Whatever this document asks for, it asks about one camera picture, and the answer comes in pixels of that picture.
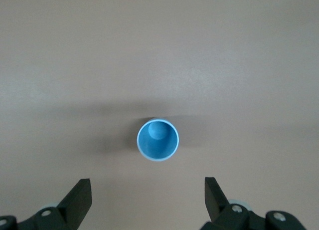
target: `blue cup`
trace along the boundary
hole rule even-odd
[[[140,153],[152,161],[169,159],[177,150],[179,136],[166,119],[151,119],[142,126],[137,137]]]

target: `light blue rim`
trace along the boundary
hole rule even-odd
[[[166,124],[168,124],[169,126],[171,126],[172,129],[174,130],[174,132],[176,133],[176,137],[177,137],[176,147],[175,147],[174,151],[173,151],[170,155],[168,155],[167,157],[165,157],[165,158],[161,158],[161,159],[151,158],[151,157],[147,156],[147,155],[141,150],[141,147],[140,147],[140,144],[139,144],[140,133],[141,133],[142,129],[144,129],[145,126],[147,126],[148,124],[150,124],[150,123],[152,123],[152,122],[163,122],[163,123],[166,123]],[[138,136],[137,136],[137,138],[136,138],[136,142],[137,142],[137,144],[138,144],[138,149],[139,149],[140,153],[141,153],[145,158],[147,158],[147,159],[149,159],[149,160],[152,160],[152,161],[161,162],[161,161],[164,161],[164,160],[166,160],[166,159],[169,159],[171,156],[174,155],[174,153],[176,152],[176,150],[177,150],[177,148],[178,148],[178,145],[179,145],[179,135],[178,135],[178,131],[176,130],[175,126],[172,125],[172,123],[170,123],[170,122],[167,121],[166,119],[151,119],[151,120],[149,120],[148,122],[146,122],[146,123],[140,128],[139,133],[138,133]]]

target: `metal screw head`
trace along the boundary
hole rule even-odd
[[[286,217],[281,213],[274,213],[274,218],[279,221],[286,221]]]
[[[45,217],[45,216],[48,216],[48,215],[50,215],[50,214],[51,214],[51,211],[50,211],[50,210],[46,210],[46,211],[44,211],[44,212],[41,213],[41,216],[42,216],[42,217]]]
[[[243,211],[242,208],[238,205],[232,206],[231,209],[236,213],[241,213]]]
[[[0,220],[0,226],[5,225],[8,221],[6,219]]]

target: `bolt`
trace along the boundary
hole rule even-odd
[[[48,216],[48,215],[50,215],[50,214],[51,214],[51,211],[50,211],[50,210],[46,210],[46,211],[44,211],[44,212],[41,213],[41,216],[42,216],[42,217],[45,217],[45,216]]]
[[[282,222],[286,221],[286,217],[281,213],[274,213],[274,217],[275,219],[279,221],[282,221]]]
[[[232,206],[231,209],[236,213],[241,213],[243,211],[242,208],[238,205]]]
[[[8,221],[6,219],[0,220],[0,226],[5,225]]]

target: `gray background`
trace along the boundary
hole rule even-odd
[[[199,229],[204,177],[319,225],[319,0],[0,0],[0,215],[91,178],[80,229]],[[162,163],[139,127],[180,133]]]

